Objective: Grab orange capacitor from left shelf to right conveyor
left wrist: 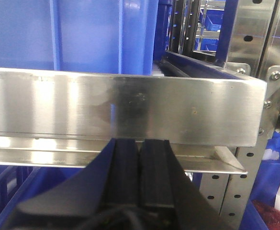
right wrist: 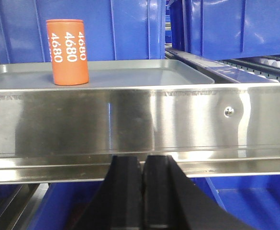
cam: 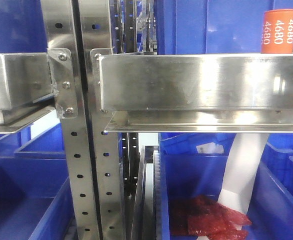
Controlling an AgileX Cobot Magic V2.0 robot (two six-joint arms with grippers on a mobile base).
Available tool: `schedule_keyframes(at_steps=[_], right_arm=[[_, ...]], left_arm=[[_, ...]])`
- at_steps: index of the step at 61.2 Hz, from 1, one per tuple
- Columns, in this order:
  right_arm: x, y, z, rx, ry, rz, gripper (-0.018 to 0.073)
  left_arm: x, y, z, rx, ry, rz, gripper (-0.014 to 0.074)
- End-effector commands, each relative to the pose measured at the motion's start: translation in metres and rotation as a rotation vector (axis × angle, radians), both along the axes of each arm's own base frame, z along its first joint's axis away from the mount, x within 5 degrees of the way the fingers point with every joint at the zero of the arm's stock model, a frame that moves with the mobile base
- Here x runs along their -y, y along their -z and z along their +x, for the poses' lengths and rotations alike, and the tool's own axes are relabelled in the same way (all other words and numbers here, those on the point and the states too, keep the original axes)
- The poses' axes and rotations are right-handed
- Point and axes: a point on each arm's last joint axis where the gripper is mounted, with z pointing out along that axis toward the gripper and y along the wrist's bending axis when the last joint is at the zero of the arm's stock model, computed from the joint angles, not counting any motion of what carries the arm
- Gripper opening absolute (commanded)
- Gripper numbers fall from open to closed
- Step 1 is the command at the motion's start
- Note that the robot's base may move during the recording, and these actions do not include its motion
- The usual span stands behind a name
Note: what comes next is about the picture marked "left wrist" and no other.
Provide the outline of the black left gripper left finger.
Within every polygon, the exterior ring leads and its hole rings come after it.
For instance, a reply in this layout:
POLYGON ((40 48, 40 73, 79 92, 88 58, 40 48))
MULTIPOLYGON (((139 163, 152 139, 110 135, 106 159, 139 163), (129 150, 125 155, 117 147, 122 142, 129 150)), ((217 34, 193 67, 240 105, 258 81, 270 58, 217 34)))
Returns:
POLYGON ((17 206, 31 216, 90 216, 102 200, 134 205, 138 193, 138 149, 133 139, 111 139, 100 154, 68 180, 17 206))

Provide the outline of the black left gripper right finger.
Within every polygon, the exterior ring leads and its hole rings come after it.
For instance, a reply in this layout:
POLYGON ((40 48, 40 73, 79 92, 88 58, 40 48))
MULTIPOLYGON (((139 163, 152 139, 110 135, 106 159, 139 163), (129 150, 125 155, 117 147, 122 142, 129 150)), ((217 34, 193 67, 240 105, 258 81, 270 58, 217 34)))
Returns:
POLYGON ((223 222, 185 174, 167 140, 146 139, 140 150, 141 206, 152 230, 221 230, 223 222))

